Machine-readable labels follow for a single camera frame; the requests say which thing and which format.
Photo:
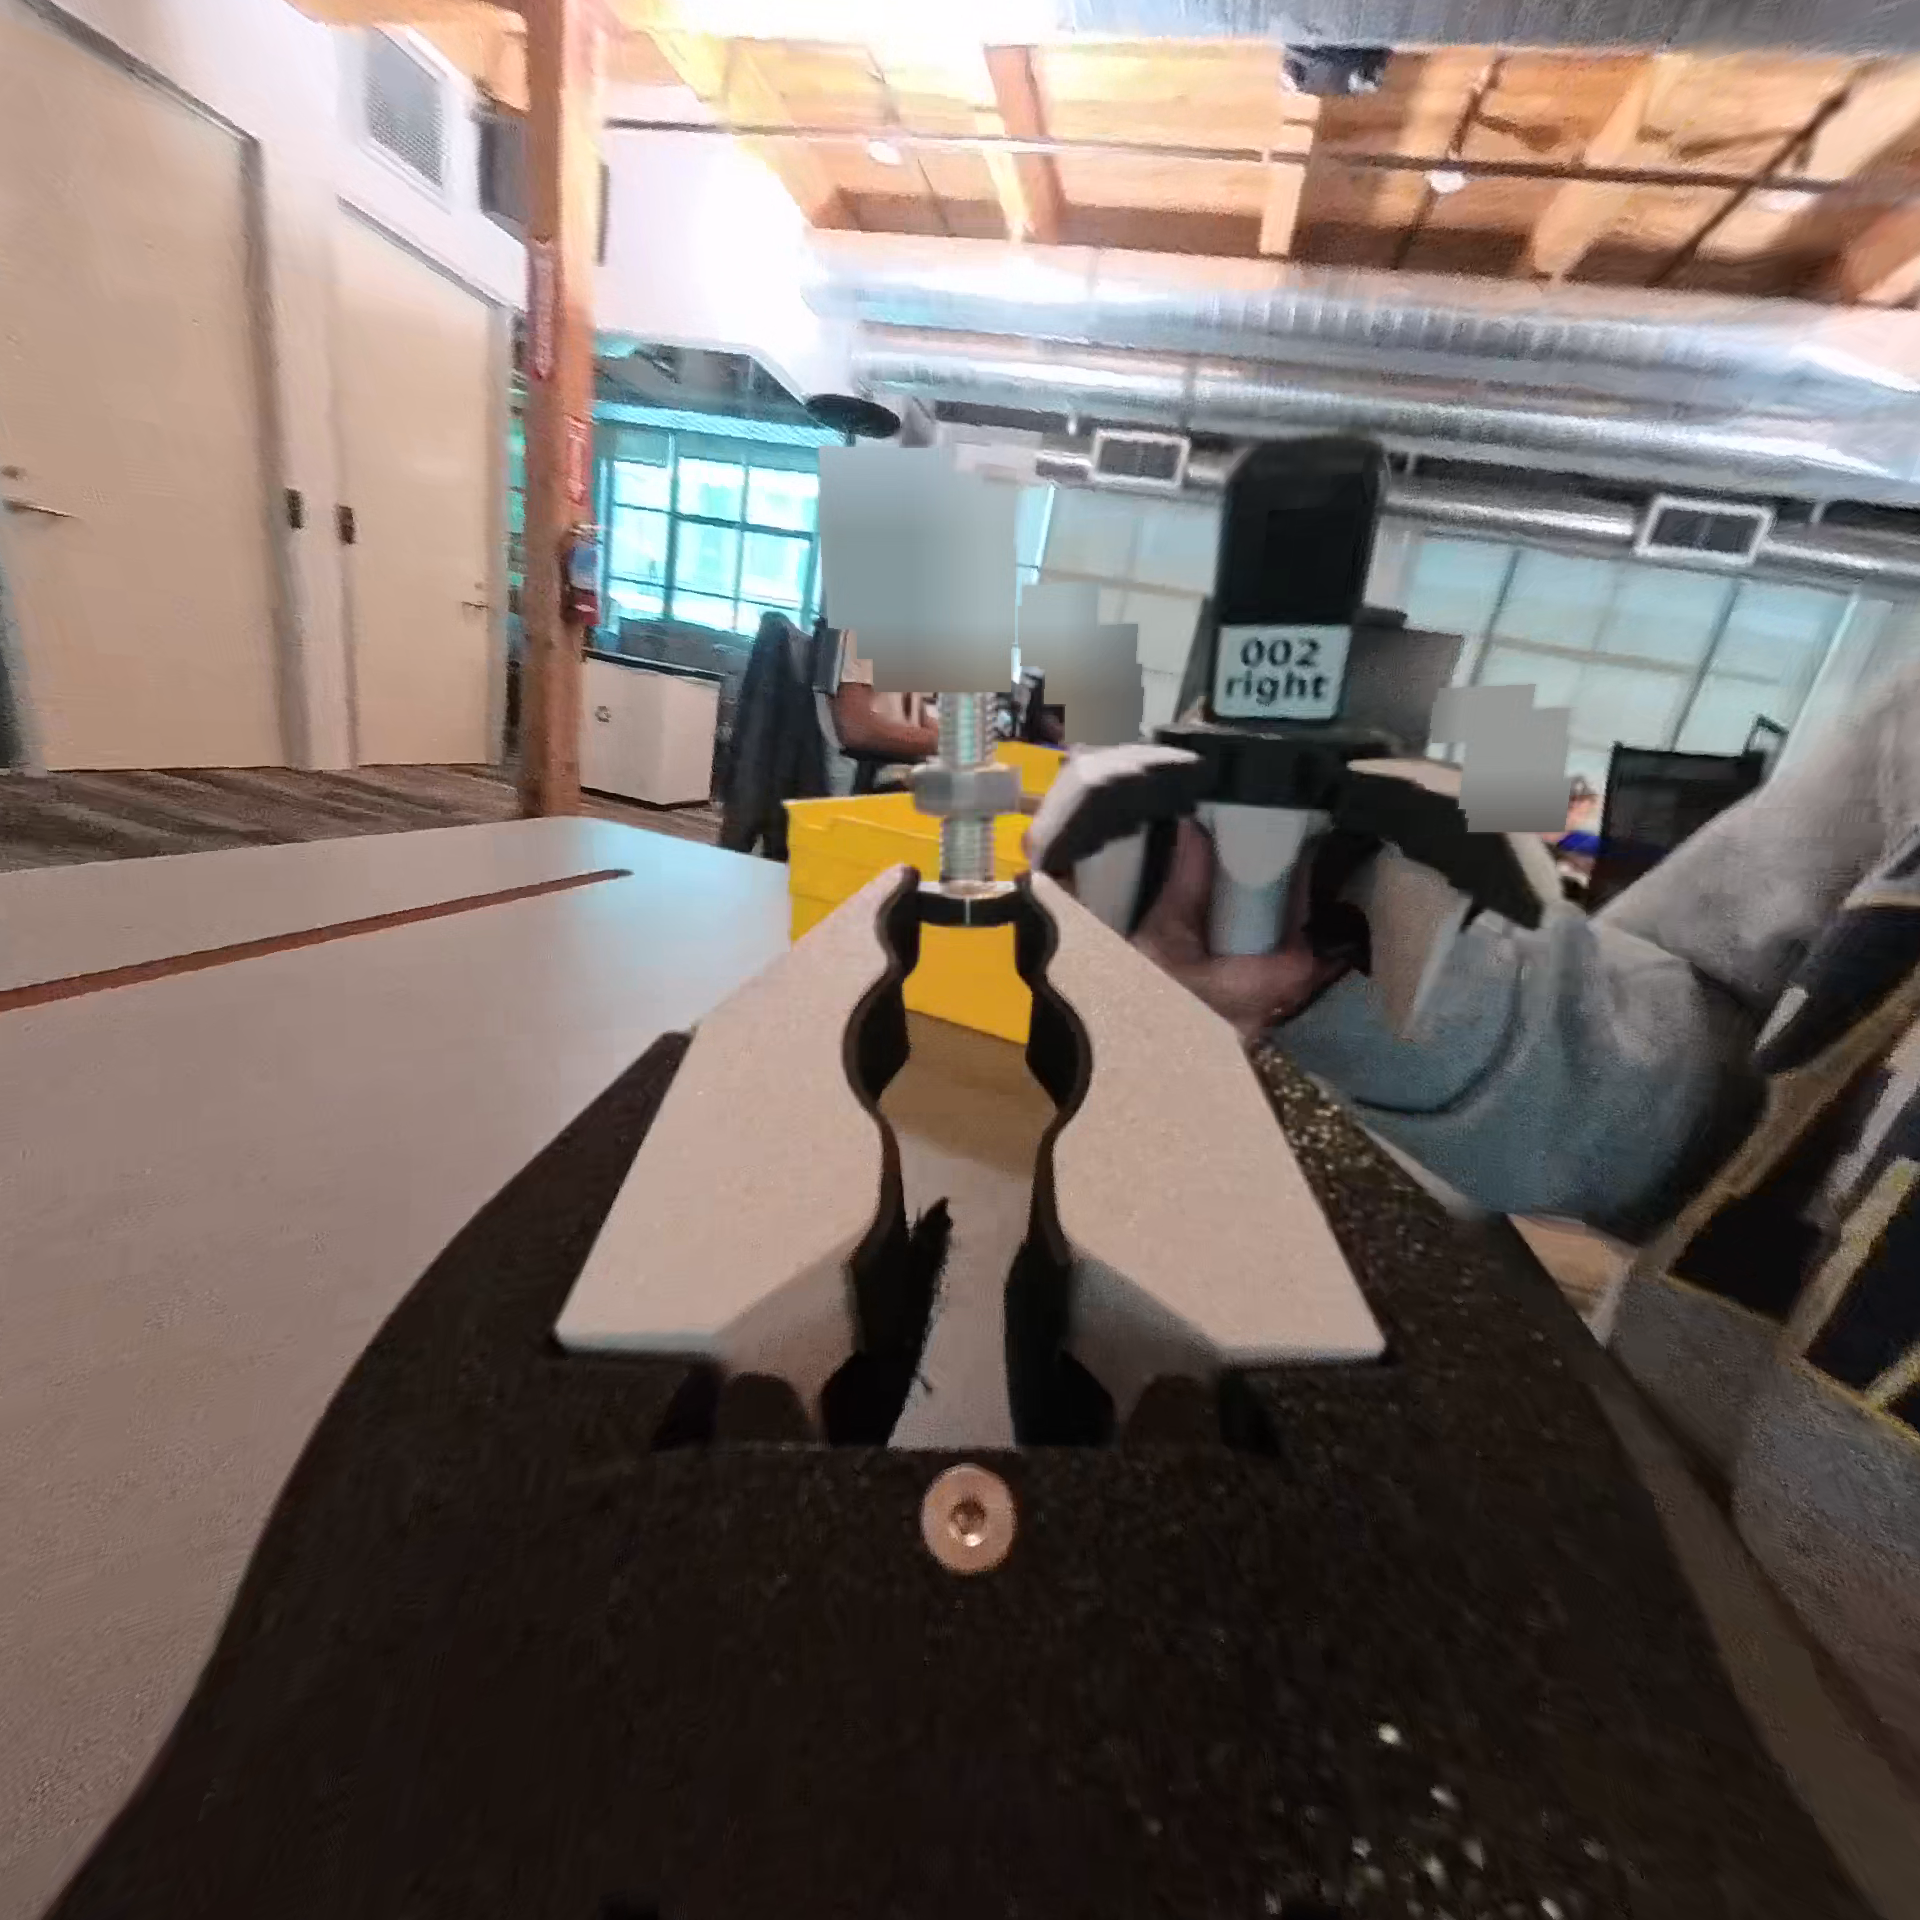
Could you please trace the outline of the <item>black jacket on chair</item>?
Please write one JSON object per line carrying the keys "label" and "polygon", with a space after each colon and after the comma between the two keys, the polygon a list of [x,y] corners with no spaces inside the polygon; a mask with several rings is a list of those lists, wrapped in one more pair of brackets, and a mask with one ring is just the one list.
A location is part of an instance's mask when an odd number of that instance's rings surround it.
{"label": "black jacket on chair", "polygon": [[786,614],[760,620],[742,673],[722,779],[722,851],[789,860],[789,805],[829,796],[817,704],[813,638]]}

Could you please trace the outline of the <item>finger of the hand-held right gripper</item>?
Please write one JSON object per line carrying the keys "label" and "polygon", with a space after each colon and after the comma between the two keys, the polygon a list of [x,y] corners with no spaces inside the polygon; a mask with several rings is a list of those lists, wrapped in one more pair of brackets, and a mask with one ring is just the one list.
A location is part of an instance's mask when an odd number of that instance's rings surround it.
{"label": "finger of the hand-held right gripper", "polygon": [[1174,830],[1203,796],[1197,752],[1072,750],[1030,816],[1030,870],[1060,882],[1099,922],[1139,922],[1149,840]]}
{"label": "finger of the hand-held right gripper", "polygon": [[1536,928],[1550,851],[1536,833],[1477,830],[1458,773],[1436,761],[1350,761],[1333,809],[1333,926],[1398,1037],[1426,1021],[1457,939],[1477,922]]}

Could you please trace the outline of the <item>white cabinet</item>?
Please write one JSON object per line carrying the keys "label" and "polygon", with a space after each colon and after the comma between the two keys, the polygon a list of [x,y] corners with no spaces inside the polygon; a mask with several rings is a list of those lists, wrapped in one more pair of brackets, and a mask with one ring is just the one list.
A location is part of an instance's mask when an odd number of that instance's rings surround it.
{"label": "white cabinet", "polygon": [[581,787],[658,809],[706,805],[722,692],[701,669],[587,654]]}

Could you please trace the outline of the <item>yellow plastic bin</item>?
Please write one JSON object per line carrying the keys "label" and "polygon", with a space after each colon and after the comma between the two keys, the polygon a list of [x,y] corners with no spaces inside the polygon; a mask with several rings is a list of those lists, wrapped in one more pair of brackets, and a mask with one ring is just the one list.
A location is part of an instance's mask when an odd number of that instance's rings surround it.
{"label": "yellow plastic bin", "polygon": [[[786,816],[786,885],[790,937],[821,926],[837,906],[893,866],[940,870],[940,825],[920,813],[910,793],[790,801]],[[908,1010],[977,1034],[1027,1043],[1030,993],[1017,971],[1010,928],[931,928],[920,964],[904,985]]]}

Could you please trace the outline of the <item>wooden post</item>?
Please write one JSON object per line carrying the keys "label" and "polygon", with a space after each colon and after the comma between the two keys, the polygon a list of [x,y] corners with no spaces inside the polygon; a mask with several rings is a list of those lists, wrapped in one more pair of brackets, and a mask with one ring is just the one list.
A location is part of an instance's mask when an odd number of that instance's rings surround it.
{"label": "wooden post", "polygon": [[581,801],[586,645],[572,568],[590,542],[604,12],[590,2],[531,2],[523,20],[518,805],[526,818],[561,818]]}

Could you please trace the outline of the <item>person's right forearm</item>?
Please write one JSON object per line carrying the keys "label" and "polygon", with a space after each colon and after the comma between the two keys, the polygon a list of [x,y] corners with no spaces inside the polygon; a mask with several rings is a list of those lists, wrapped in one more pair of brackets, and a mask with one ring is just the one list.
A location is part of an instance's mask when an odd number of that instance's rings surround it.
{"label": "person's right forearm", "polygon": [[1267,1035],[1468,1205],[1643,1241],[1752,1129],[1762,1032],[1916,816],[1910,658],[1600,912],[1468,926],[1410,1041],[1361,977]]}

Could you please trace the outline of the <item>wall air vent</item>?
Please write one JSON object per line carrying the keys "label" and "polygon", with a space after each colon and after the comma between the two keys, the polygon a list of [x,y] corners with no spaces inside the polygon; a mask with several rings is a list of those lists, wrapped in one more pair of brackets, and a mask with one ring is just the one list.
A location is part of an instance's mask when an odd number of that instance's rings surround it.
{"label": "wall air vent", "polygon": [[442,70],[411,41],[384,30],[361,35],[358,68],[366,145],[442,194],[449,173],[449,97]]}

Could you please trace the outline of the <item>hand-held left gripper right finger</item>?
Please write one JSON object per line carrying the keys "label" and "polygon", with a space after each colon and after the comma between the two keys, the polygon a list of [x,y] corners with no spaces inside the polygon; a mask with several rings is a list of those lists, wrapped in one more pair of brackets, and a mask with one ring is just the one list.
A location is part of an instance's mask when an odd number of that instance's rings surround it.
{"label": "hand-held left gripper right finger", "polygon": [[1386,1336],[1236,1034],[1065,886],[1024,882],[1035,1181],[1091,1372],[1376,1362]]}

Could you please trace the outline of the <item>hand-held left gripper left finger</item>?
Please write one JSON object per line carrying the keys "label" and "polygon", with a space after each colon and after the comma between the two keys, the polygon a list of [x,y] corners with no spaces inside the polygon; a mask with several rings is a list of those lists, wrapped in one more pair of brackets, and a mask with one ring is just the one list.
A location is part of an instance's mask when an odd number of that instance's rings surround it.
{"label": "hand-held left gripper left finger", "polygon": [[693,1032],[555,1323],[566,1354],[914,1370],[924,1283],[882,1097],[908,1060],[922,882],[860,886]]}

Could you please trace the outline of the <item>silver air duct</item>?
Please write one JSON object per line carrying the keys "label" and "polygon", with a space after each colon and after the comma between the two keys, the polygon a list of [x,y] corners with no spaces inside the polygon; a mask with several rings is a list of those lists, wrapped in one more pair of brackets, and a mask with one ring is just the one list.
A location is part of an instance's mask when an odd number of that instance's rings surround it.
{"label": "silver air duct", "polygon": [[1916,504],[1905,309],[856,232],[804,301],[928,402]]}

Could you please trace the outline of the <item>steel hex bolt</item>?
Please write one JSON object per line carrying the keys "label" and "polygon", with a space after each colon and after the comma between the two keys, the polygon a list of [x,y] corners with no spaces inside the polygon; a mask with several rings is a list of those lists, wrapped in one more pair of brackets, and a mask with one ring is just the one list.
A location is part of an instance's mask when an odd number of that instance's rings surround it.
{"label": "steel hex bolt", "polygon": [[[940,692],[940,750],[925,761],[1002,761],[990,692]],[[940,870],[920,885],[922,920],[948,928],[995,928],[1017,914],[1017,886],[996,875],[996,820],[940,820]]]}

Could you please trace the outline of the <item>beige door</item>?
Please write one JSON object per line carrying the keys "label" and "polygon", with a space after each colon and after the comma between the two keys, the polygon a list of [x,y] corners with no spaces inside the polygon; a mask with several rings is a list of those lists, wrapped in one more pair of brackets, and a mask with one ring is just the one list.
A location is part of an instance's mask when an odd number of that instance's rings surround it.
{"label": "beige door", "polygon": [[506,422],[496,307],[345,211],[334,416],[352,758],[492,761]]}
{"label": "beige door", "polygon": [[51,773],[285,761],[256,145],[4,5],[4,646]]}

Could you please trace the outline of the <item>person's right hand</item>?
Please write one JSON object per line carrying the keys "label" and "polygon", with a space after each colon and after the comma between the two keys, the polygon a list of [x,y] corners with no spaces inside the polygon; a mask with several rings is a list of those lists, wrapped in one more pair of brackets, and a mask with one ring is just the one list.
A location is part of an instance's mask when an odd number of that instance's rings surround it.
{"label": "person's right hand", "polygon": [[1221,1018],[1245,1048],[1301,1016],[1353,963],[1315,954],[1301,930],[1259,954],[1209,946],[1216,851],[1209,833],[1182,820],[1164,885],[1142,914],[1134,949]]}

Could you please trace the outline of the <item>black mesh chair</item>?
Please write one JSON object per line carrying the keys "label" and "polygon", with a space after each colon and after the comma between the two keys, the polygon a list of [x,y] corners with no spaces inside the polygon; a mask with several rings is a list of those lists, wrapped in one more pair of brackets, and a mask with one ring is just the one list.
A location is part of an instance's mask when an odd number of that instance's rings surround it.
{"label": "black mesh chair", "polygon": [[1732,754],[1616,742],[1587,881],[1588,910],[1616,900],[1692,835],[1762,787],[1786,740],[1786,728],[1760,716]]}

